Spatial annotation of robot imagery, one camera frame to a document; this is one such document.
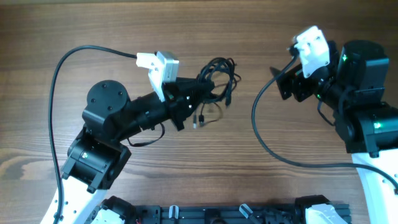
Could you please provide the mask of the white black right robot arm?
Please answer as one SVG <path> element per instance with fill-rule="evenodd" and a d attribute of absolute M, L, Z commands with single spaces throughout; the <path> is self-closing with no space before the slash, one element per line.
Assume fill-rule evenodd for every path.
<path fill-rule="evenodd" d="M 304 64 L 271 74 L 283 99 L 316 96 L 333 110 L 335 131 L 358 171 L 371 223 L 397 223 L 397 108 L 382 100 L 389 58 L 378 43 L 351 40 L 308 78 Z"/>

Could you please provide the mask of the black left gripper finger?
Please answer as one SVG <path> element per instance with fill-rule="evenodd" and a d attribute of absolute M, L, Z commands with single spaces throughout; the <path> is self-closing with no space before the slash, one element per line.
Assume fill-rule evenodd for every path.
<path fill-rule="evenodd" d="M 197 106 L 206 98 L 210 97 L 211 91 L 214 88 L 211 86 L 188 86 L 183 88 L 184 105 L 185 111 L 191 111 L 197 108 Z"/>
<path fill-rule="evenodd" d="M 178 91 L 211 91 L 215 84 L 213 81 L 200 81 L 196 78 L 181 78 L 178 77 L 174 83 L 174 87 Z"/>

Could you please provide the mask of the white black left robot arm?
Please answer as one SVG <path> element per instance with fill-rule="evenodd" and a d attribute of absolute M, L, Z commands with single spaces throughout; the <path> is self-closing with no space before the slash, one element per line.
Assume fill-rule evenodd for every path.
<path fill-rule="evenodd" d="M 177 130 L 211 95 L 213 81 L 178 78 L 156 91 L 131 100 L 114 80 L 95 84 L 86 97 L 84 125 L 62 167 L 62 193 L 55 193 L 42 223 L 84 223 L 105 198 L 131 152 L 122 141 L 171 120 Z"/>

